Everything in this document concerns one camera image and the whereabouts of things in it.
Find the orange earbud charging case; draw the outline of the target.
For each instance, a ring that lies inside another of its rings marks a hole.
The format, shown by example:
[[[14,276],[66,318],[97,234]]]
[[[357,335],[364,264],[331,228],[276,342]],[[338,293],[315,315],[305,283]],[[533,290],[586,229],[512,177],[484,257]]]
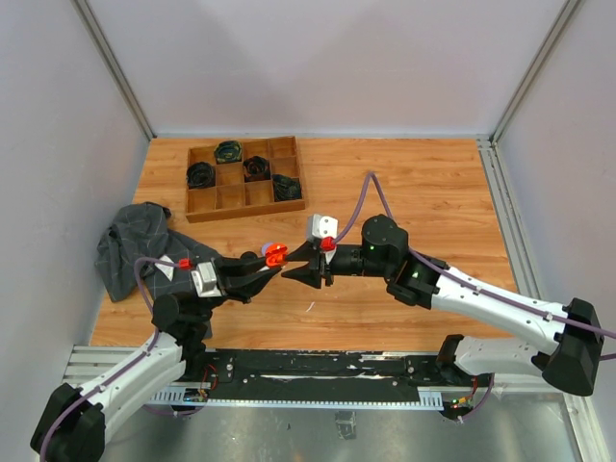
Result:
[[[265,256],[269,268],[283,267],[286,264],[288,247],[282,243],[272,243]]]

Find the lilac earbud charging case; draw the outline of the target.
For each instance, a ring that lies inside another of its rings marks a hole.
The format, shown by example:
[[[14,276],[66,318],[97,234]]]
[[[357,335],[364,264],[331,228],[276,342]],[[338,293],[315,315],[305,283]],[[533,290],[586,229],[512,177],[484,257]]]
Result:
[[[271,246],[272,246],[272,242],[263,244],[261,247],[261,254],[266,255]]]

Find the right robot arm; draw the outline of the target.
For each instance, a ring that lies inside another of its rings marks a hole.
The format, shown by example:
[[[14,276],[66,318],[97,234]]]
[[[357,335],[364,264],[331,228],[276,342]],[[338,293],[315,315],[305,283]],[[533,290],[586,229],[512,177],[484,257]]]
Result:
[[[385,216],[368,218],[359,244],[341,244],[334,218],[310,218],[305,243],[290,253],[283,277],[319,289],[337,276],[381,278],[396,301],[483,321],[507,339],[451,334],[437,355],[438,377],[456,385],[469,375],[538,376],[567,394],[589,397],[603,352],[604,332],[583,299],[550,302],[515,294],[471,277],[409,246],[408,234]]]

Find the black earbud charging case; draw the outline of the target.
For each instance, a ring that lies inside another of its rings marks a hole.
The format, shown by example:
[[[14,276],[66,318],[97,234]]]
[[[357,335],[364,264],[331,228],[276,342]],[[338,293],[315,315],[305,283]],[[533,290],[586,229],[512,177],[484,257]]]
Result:
[[[254,253],[253,251],[247,251],[241,255],[241,258],[243,260],[253,260],[253,259],[257,259],[258,255]]]

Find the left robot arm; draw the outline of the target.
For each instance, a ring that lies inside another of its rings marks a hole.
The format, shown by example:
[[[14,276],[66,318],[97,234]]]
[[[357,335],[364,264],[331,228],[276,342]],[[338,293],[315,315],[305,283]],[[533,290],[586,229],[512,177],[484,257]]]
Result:
[[[39,460],[99,460],[117,431],[156,393],[173,381],[193,381],[205,372],[203,340],[213,310],[228,300],[250,302],[281,270],[265,257],[201,262],[140,257],[134,264],[140,289],[145,264],[186,271],[194,287],[148,299],[154,332],[142,346],[96,378],[54,390],[30,443]]]

